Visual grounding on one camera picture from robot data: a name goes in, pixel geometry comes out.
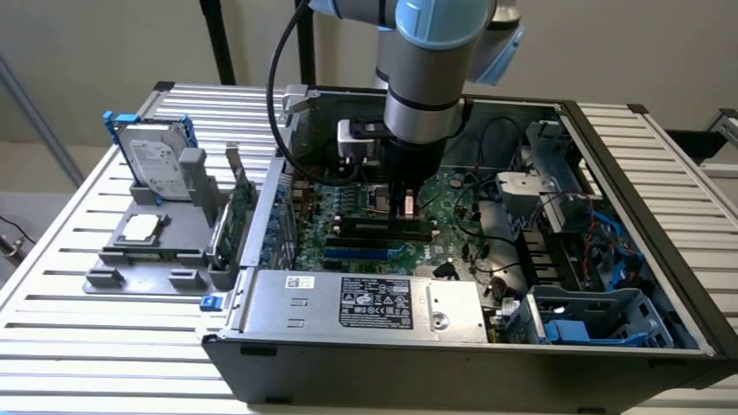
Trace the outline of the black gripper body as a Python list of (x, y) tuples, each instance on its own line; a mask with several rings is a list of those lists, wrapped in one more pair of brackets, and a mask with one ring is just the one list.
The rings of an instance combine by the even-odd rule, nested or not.
[(437, 171), (445, 151), (445, 141), (413, 144), (397, 137), (380, 144), (380, 165), (389, 183), (420, 185)]

